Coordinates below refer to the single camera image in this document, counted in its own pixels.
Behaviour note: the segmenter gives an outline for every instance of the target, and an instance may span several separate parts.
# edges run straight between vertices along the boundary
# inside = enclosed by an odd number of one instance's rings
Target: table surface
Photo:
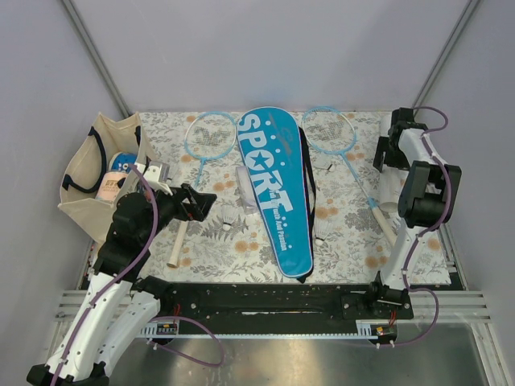
[[[155,148],[159,160],[169,163],[177,172],[173,186],[193,183],[200,161],[187,155],[183,138],[190,122],[199,113],[141,113],[142,125]],[[231,113],[238,119],[241,113]],[[292,113],[300,122],[302,113]],[[383,113],[347,113],[355,126],[358,141],[348,159],[361,176],[373,198],[378,198],[379,173],[372,166],[379,121]],[[311,159],[322,154],[311,149]],[[360,188],[339,156],[332,158],[334,171],[314,169],[317,202],[316,216],[334,222],[334,231],[322,246],[315,246],[315,269],[308,283],[368,283],[390,255],[390,246],[379,228]],[[235,148],[225,157],[207,162],[198,191],[215,192],[218,200],[203,223],[192,222],[187,229],[180,256],[180,267],[171,269],[171,255],[179,221],[172,221],[155,238],[150,247],[152,256],[141,275],[153,275],[168,281],[194,282],[270,282],[297,283],[281,275],[275,261],[265,226],[259,214],[246,216],[236,182],[236,166],[242,165],[240,151]],[[229,231],[222,229],[221,207],[238,207],[239,215]],[[385,214],[393,228],[398,228],[397,214]],[[435,234],[424,245],[411,282],[448,284],[442,246]]]

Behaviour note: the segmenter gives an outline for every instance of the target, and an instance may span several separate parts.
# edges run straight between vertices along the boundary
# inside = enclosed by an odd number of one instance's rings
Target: blue badminton racket
[[[193,183],[195,189],[199,185],[205,163],[229,154],[236,142],[236,131],[236,121],[229,114],[221,111],[202,113],[190,124],[184,137],[184,148],[188,154],[200,160],[199,174]],[[169,267],[179,266],[179,254],[187,225],[188,221],[184,221],[179,226],[174,248],[167,263]]]
[[[313,148],[325,154],[341,156],[352,177],[365,195],[373,216],[381,226],[388,242],[392,246],[395,245],[397,238],[395,233],[393,233],[381,209],[366,191],[363,181],[348,160],[347,153],[356,145],[357,141],[357,134],[352,123],[342,112],[332,107],[319,106],[304,113],[302,127],[307,141]]]

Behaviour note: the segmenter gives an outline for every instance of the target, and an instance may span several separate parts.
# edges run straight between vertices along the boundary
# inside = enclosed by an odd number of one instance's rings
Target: gray wall
[[[58,0],[0,2],[0,384],[25,384],[88,238],[60,213],[69,159],[119,118]]]
[[[411,105],[468,0],[73,0],[129,108]]]
[[[512,374],[514,14],[512,0],[483,2],[426,102],[449,115],[447,131],[432,139],[448,162],[463,169],[451,229],[468,280],[486,294]]]

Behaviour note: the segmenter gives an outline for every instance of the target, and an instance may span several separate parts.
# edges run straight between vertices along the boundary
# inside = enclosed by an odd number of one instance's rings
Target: white shuttlecock
[[[230,205],[224,205],[222,207],[222,229],[228,231],[232,226],[233,222],[238,217],[238,210]]]
[[[332,222],[315,218],[315,244],[323,245],[332,232]]]

